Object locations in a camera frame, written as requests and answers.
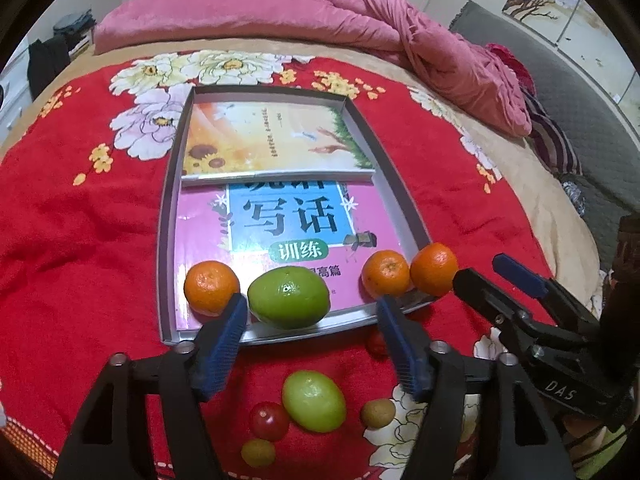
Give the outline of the striped pillow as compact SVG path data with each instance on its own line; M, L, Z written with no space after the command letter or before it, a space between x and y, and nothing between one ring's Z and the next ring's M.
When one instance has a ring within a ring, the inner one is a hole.
M558 123L547 113L536 96L522 89L532 123L529 144L542 164L555 176L582 174L582 163Z

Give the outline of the beige bed sheet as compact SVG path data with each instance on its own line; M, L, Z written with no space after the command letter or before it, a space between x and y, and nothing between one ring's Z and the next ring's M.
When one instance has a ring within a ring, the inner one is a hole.
M2 153L21 142L21 138L37 119L47 99L53 96L57 88L65 86L69 81L107 65L137 58L152 58L154 55L167 52L204 49L332 58L417 88L419 101L426 103L437 116L464 129L466 136L482 149L497 165L503 177L506 177L506 182L510 184L526 212L556 280L584 304L597 292L600 285L600 257L596 242L585 221L578 216L560 182L544 169L530 146L522 139L502 136L498 131L465 114L460 108L427 88L408 70L354 49L286 40L227 38L154 42L111 50L100 55L89 50L66 67L43 94L26 108L1 145Z

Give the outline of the white drawer cabinet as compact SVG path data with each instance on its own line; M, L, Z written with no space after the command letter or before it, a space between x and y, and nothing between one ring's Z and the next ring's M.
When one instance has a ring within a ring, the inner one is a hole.
M32 102L27 69L28 42L22 41L1 72L0 141L4 143L26 107Z

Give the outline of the large green fruit in tray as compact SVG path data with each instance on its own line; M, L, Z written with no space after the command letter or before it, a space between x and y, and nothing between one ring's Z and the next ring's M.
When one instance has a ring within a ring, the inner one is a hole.
M298 330L317 324L330 310L326 283L303 266L272 269L250 284L248 306L260 322L281 330Z

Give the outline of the left orange tangerine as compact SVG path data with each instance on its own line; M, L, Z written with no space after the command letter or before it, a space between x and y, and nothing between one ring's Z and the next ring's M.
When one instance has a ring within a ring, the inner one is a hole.
M189 307L206 316L220 315L239 291L240 281L230 266L215 260L191 266L183 284Z

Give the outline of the grey quilted headboard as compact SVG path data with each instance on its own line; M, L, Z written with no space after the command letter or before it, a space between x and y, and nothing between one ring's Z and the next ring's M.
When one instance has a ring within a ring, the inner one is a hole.
M565 133L582 174L572 177L585 197L582 218L601 266L613 263L620 218L639 212L639 149L596 90L532 35L470 0L449 25L472 44L500 44L524 64L538 100Z

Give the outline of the pink quilt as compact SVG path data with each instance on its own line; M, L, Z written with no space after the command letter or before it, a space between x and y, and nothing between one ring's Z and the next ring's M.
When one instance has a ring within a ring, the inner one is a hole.
M169 40L270 38L335 44L411 70L466 114L532 131L513 70L408 0L130 0L96 28L96 53Z

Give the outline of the grey metal tray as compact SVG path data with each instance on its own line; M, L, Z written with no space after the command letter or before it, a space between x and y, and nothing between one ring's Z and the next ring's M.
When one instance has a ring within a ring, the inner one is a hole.
M405 183L356 105L285 87L190 91L160 203L156 281L160 338L191 339L203 318L186 301L186 274L226 264L242 287L279 266L326 283L317 324L280 330L254 316L246 344L275 344L373 323L360 273L383 249L413 257L431 237Z

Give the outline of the orange tangerine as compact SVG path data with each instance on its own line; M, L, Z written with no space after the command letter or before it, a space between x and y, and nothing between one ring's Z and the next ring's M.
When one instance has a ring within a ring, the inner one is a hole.
M412 287L406 258L393 250L379 250L363 265L360 281L374 299L388 295L399 297Z
M452 280L459 270L454 252L442 243L423 247L410 264L414 287L434 297L445 296L452 289Z
M191 266L183 284L189 307L206 316L220 315L239 291L240 281L230 266L215 260Z

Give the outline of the sunflower cover book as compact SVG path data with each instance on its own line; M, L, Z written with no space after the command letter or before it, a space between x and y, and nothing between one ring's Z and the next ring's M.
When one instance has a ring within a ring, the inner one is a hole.
M262 182L368 180L373 162L334 106L291 102L201 102L191 108L182 180Z

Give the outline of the pink cover workbook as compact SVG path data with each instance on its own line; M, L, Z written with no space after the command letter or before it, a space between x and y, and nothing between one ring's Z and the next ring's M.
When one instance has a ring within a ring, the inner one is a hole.
M175 225L175 326L200 327L183 293L186 272L205 260L233 270L242 289L279 266L303 266L344 313L370 300L360 273L370 255L390 249L406 258L413 241L371 183L270 182L186 188Z

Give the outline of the green fruit on blanket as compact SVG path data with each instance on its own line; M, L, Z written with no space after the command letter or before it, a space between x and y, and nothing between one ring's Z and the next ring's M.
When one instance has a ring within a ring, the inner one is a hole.
M342 390L314 370L298 370L285 378L282 404L297 425L316 434L337 430L347 414Z

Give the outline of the red floral blanket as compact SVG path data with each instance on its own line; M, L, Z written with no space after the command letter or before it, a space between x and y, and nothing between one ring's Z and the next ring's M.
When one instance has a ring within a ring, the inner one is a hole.
M1 164L1 437L50 476L96 376L115 352L157 356L156 241L167 154L144 159L144 134L116 117L134 106L114 93L115 62L64 84ZM489 274L499 252L551 270L496 156L465 148L460 132L407 87L316 54L270 63L267 80L349 96L372 127L435 240ZM396 389L388 361L370 355L370 330L241 350L226 391L204 416L226 471L247 479L393 479L406 446L366 437L361 405ZM248 414L279 399L283 379L318 370L343 390L347 417L330 434L292 428L273 464L253 469L240 449Z

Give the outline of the middle orange tangerine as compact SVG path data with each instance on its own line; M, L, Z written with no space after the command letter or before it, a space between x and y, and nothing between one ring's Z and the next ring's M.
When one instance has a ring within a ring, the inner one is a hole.
M412 287L406 258L393 250L379 250L363 265L360 281L374 299L388 295L399 297Z

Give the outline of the right orange tangerine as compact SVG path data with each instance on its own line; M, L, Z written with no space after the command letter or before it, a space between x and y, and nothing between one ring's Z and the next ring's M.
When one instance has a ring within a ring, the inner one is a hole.
M442 243L423 247L410 264L414 287L434 297L445 296L452 289L452 280L459 270L454 252Z

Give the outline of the black clothes pile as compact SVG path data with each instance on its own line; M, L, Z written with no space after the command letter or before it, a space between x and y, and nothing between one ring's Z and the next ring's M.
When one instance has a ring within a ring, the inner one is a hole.
M29 45L29 62L27 79L32 99L40 96L55 77L70 64L67 44L61 35L41 41L36 40Z

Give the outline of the small brown kiwi fruit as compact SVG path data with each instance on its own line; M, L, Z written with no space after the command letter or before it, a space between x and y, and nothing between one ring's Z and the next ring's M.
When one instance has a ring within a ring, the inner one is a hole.
M276 449L268 440L252 439L243 444L241 457L252 468L267 467L276 459Z

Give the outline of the tree painting wall art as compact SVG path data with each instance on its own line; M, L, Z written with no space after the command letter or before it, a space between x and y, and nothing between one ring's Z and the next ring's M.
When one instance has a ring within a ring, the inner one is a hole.
M549 41L638 125L639 73L586 0L506 0L502 13Z

